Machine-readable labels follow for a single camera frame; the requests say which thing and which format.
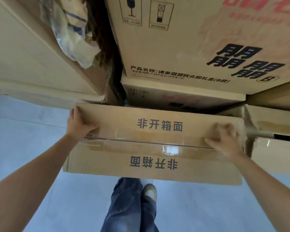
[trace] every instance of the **beige shoe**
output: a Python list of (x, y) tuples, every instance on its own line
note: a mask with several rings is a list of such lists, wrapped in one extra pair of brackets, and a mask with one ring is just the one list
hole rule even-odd
[(157, 202), (157, 189), (153, 184), (147, 184), (144, 187), (142, 194)]

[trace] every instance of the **denim pants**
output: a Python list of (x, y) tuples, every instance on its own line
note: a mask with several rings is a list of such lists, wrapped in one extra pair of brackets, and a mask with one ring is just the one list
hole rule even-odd
[(156, 202), (142, 195), (139, 178), (120, 178), (101, 232), (159, 232), (155, 225)]

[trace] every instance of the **cardboard box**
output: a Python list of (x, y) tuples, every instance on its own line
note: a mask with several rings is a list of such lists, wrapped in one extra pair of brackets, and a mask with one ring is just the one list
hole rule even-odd
[(236, 167), (210, 148), (216, 122), (232, 123), (244, 134), (240, 118), (153, 109), (78, 104), (85, 123), (99, 128), (80, 142), (63, 171), (182, 182), (240, 185)]
[(0, 79), (103, 95), (111, 67), (101, 59), (88, 69), (70, 60), (40, 19), (38, 0), (0, 0)]
[(151, 109), (196, 112), (245, 101), (245, 94), (193, 88), (161, 82), (128, 78), (122, 73), (129, 105)]
[(104, 95), (89, 95), (0, 79), (0, 94), (41, 106), (63, 109), (71, 109), (77, 102), (121, 104), (111, 80), (105, 87)]
[(290, 82), (275, 88), (251, 95), (247, 103), (290, 111)]
[(287, 141), (290, 140), (289, 111), (244, 105), (218, 115), (243, 118), (248, 137), (248, 155), (269, 171), (290, 174), (290, 141)]
[(242, 94), (290, 82), (290, 0), (106, 1), (129, 78)]

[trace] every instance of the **wine glass icon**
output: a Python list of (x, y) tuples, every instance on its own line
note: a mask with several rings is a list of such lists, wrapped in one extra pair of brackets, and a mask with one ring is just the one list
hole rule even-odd
[(133, 16), (133, 17), (135, 17), (135, 16), (132, 14), (132, 9), (135, 7), (135, 0), (127, 0), (127, 5), (128, 5), (128, 7), (131, 9), (131, 15), (129, 15), (129, 16)]

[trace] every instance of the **forearm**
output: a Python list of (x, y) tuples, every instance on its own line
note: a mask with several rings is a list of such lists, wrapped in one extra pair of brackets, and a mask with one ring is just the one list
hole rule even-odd
[(290, 232), (290, 189), (247, 156), (237, 155), (232, 161), (275, 229)]
[(25, 228), (77, 143), (76, 139), (65, 135), (0, 181), (0, 232), (20, 232)]

